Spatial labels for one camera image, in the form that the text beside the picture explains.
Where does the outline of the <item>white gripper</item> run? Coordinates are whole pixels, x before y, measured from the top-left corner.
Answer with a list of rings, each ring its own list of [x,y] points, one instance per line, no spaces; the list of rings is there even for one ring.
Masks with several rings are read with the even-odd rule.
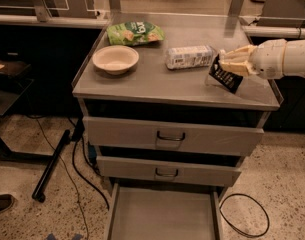
[[[281,79],[284,76],[283,57],[286,44],[285,39],[275,39],[265,41],[257,47],[246,45],[229,52],[221,50],[219,64],[224,71],[242,77],[258,75],[263,79]]]

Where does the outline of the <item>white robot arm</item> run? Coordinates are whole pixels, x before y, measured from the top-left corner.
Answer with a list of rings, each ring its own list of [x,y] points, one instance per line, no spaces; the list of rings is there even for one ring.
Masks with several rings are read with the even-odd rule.
[[[262,79],[281,79],[295,76],[305,79],[305,40],[274,39],[230,52],[222,51],[219,65],[242,77],[256,75]]]

